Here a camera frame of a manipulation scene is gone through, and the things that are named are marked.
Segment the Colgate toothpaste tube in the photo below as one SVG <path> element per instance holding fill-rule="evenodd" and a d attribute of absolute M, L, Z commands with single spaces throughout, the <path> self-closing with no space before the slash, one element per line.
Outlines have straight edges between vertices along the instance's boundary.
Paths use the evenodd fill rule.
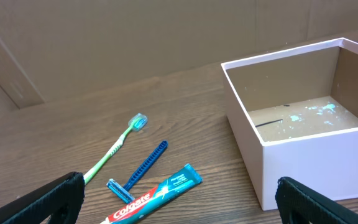
<path fill-rule="evenodd" d="M 190 164 L 186 164 L 158 186 L 106 217 L 101 224 L 136 223 L 202 181 L 199 173 Z"/>

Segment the blue disposable razor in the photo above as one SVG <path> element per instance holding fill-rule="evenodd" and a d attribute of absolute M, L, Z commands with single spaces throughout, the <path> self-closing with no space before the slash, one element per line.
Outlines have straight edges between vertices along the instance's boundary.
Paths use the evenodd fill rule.
<path fill-rule="evenodd" d="M 124 203 L 129 204 L 135 198 L 129 193 L 130 189 L 145 175 L 145 173 L 154 165 L 158 158 L 168 147 L 166 140 L 162 141 L 155 150 L 146 158 L 146 160 L 136 169 L 124 186 L 121 186 L 114 179 L 109 179 L 106 186 Z"/>

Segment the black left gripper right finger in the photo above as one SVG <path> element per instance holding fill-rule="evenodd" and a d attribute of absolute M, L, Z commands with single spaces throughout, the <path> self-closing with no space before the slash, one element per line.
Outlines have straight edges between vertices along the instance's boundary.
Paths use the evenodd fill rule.
<path fill-rule="evenodd" d="M 358 214 L 291 177 L 278 180 L 275 200 L 284 224 L 358 224 Z"/>

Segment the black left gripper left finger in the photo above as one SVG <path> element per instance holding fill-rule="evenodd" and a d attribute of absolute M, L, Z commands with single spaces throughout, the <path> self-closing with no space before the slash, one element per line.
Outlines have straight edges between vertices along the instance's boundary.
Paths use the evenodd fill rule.
<path fill-rule="evenodd" d="M 69 172 L 0 208 L 0 223 L 71 224 L 85 198 L 81 172 Z"/>

